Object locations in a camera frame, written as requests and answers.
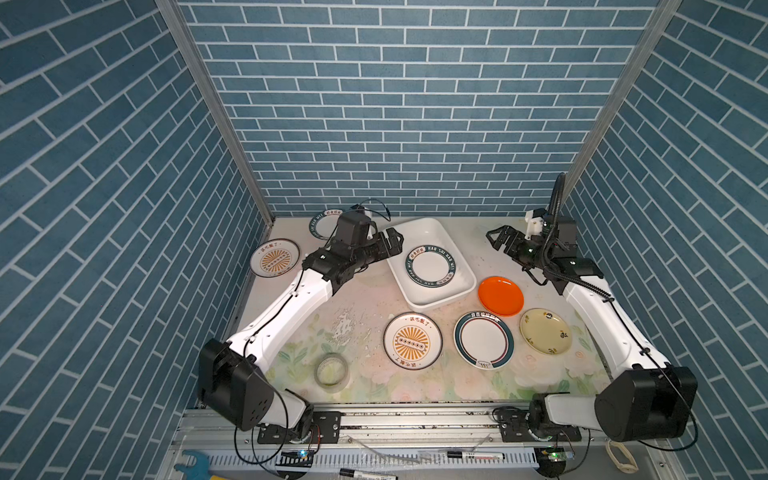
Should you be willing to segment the green lettered rim plate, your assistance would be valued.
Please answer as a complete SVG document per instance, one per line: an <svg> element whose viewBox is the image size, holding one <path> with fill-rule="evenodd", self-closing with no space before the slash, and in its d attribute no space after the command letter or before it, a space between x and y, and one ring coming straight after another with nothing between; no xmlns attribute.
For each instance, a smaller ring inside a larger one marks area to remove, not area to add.
<svg viewBox="0 0 768 480"><path fill-rule="evenodd" d="M450 283L456 275L454 257L440 246L426 244L415 247L405 259L408 277L425 288L440 288Z"/></svg>

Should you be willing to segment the orange sunburst plate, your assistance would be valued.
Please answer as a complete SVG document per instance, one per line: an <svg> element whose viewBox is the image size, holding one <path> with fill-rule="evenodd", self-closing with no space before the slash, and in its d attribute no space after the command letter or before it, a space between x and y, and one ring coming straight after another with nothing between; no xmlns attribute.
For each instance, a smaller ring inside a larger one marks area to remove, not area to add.
<svg viewBox="0 0 768 480"><path fill-rule="evenodd" d="M292 240L268 240L252 253L250 268L257 277L275 278L292 270L298 263L300 254L300 247Z"/></svg>
<svg viewBox="0 0 768 480"><path fill-rule="evenodd" d="M424 370L439 359L443 335L428 316L408 312L388 323L383 346L386 356L396 366L410 371Z"/></svg>

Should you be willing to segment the green red ring plate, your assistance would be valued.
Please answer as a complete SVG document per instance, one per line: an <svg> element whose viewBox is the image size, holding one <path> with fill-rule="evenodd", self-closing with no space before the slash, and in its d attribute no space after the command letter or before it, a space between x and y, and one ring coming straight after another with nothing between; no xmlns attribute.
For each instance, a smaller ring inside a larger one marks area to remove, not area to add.
<svg viewBox="0 0 768 480"><path fill-rule="evenodd" d="M510 328L486 311L472 311L461 316L454 326L453 339L459 355L480 370L499 369L514 354Z"/></svg>

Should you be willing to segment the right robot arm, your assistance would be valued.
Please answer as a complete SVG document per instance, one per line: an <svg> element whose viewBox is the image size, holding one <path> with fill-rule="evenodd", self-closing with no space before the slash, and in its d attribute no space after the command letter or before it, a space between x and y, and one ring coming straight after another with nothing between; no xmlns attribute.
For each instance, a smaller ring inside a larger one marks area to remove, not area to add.
<svg viewBox="0 0 768 480"><path fill-rule="evenodd" d="M551 227L545 235L526 235L504 225L486 238L524 272L542 271L541 285L552 285L574 308L610 372L610 383L596 395L535 395L530 430L546 436L567 427L590 429L613 441L647 446L681 437L695 421L695 375L673 365L634 325L598 265L578 254L574 229Z"/></svg>

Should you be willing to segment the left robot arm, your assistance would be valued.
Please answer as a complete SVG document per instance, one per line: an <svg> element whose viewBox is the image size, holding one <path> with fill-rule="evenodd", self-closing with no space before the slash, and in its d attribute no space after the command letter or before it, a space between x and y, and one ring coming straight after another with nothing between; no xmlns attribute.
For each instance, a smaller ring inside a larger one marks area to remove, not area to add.
<svg viewBox="0 0 768 480"><path fill-rule="evenodd" d="M402 253L404 237L372 223L341 227L327 247L308 255L284 292L255 320L225 341L209 340L199 355L197 396L241 431L283 429L285 441L303 439L314 407L269 383L266 372L305 320L365 267Z"/></svg>

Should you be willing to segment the white plastic bin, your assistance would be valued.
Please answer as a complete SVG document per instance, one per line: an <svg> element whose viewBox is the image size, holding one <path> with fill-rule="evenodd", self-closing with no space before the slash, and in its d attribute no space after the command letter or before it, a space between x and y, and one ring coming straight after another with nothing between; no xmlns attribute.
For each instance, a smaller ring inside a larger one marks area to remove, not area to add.
<svg viewBox="0 0 768 480"><path fill-rule="evenodd" d="M403 236L402 253L387 263L413 311L444 306L477 287L471 266L439 220L414 219L394 229Z"/></svg>

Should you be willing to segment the yellow floral plate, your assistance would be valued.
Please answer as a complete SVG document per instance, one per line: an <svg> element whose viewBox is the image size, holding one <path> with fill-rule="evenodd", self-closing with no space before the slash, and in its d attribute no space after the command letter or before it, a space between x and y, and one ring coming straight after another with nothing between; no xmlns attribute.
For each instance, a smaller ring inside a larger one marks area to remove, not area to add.
<svg viewBox="0 0 768 480"><path fill-rule="evenodd" d="M533 308L522 314L520 332L528 345L540 353L559 355L572 346L569 324L558 314L543 308Z"/></svg>

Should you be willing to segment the clear tape roll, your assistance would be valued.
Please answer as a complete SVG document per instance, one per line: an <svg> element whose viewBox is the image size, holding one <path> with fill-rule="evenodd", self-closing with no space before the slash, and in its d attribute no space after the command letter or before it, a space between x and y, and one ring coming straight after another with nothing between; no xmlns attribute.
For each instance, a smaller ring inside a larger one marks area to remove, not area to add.
<svg viewBox="0 0 768 480"><path fill-rule="evenodd" d="M338 393L349 382L349 364L338 353L324 355L316 364L314 379L317 385L328 393Z"/></svg>

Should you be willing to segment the black marker pen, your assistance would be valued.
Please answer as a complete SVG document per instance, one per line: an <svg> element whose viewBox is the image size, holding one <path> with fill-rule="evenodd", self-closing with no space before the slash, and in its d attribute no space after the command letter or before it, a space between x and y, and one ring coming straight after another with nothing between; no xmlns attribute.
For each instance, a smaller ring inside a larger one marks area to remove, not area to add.
<svg viewBox="0 0 768 480"><path fill-rule="evenodd" d="M398 480L397 475L366 472L361 470L342 468L339 470L341 477L359 479L359 480Z"/></svg>

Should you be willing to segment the beige rubber band loop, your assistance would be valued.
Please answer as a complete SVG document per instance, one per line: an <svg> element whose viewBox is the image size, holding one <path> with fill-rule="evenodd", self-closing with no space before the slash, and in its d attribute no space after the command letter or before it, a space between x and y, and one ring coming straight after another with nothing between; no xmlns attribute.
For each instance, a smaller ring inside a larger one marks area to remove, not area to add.
<svg viewBox="0 0 768 480"><path fill-rule="evenodd" d="M621 473L631 475L639 471L638 462L624 443L609 440L605 444L605 450L613 465Z"/></svg>

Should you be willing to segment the blue wrench tool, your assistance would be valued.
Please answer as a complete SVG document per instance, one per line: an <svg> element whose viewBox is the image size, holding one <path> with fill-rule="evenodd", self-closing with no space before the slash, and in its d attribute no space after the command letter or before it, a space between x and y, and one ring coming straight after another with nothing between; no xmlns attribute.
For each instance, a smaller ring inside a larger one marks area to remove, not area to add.
<svg viewBox="0 0 768 480"><path fill-rule="evenodd" d="M208 457L200 451L183 450L182 460L174 465L174 470L183 475L186 480L211 480Z"/></svg>

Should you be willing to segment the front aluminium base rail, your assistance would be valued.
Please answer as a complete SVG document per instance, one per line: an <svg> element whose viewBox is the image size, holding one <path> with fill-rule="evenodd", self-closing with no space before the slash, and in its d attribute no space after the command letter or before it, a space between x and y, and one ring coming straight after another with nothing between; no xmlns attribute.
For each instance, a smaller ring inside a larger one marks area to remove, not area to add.
<svg viewBox="0 0 768 480"><path fill-rule="evenodd" d="M282 442L262 428L238 433L211 410L187 411L158 471L174 470L183 450L205 454L212 479L352 479L342 468L398 479L680 479L669 453L625 443L638 462L621 473L600 431L532 432L521 408L499 403L319 405L313 437Z"/></svg>

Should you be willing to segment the aluminium frame rail right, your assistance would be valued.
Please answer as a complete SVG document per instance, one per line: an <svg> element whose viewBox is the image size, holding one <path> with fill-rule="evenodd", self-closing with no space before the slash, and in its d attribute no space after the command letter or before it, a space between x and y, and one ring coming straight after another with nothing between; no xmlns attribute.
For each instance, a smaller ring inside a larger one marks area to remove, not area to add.
<svg viewBox="0 0 768 480"><path fill-rule="evenodd" d="M560 206L575 189L579 179L589 166L599 144L604 139L618 111L627 99L643 67L660 41L661 36L681 5L680 0L661 0L649 17L648 23L632 49L623 70L615 81L606 103L598 113L596 120L585 136L584 142L574 162L571 164L563 181L560 194Z"/></svg>

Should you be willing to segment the aluminium frame rail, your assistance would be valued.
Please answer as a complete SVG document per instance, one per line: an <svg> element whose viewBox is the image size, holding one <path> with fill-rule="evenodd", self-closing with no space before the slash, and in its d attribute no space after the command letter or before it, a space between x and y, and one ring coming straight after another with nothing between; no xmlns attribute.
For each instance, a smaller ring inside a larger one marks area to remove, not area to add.
<svg viewBox="0 0 768 480"><path fill-rule="evenodd" d="M198 50L186 19L177 1L157 0L156 5L184 59L195 85L207 105L212 119L243 178L255 205L264 218L265 225L271 229L274 215L259 188L253 169L236 135L232 122L218 94L205 62Z"/></svg>
<svg viewBox="0 0 768 480"><path fill-rule="evenodd" d="M623 70L615 81L606 103L598 113L596 120L585 136L584 142L574 162L571 164L563 181L560 194L560 206L575 189L579 179L589 166L599 144L604 139L618 111L627 99L643 67L660 41L661 36L681 5L680 0L661 0L649 17L648 23L632 49Z"/></svg>

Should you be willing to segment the aluminium frame rail left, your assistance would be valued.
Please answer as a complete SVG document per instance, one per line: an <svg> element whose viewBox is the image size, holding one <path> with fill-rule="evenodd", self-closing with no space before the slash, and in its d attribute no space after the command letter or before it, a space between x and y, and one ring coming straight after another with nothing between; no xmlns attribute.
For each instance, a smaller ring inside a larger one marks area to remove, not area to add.
<svg viewBox="0 0 768 480"><path fill-rule="evenodd" d="M264 218L265 225L271 229L274 215L259 188L253 169L236 135L232 122L218 94L205 62L198 50L186 19L177 1L157 0L156 5L184 59L195 85L207 105L212 119L243 178L255 205Z"/></svg>

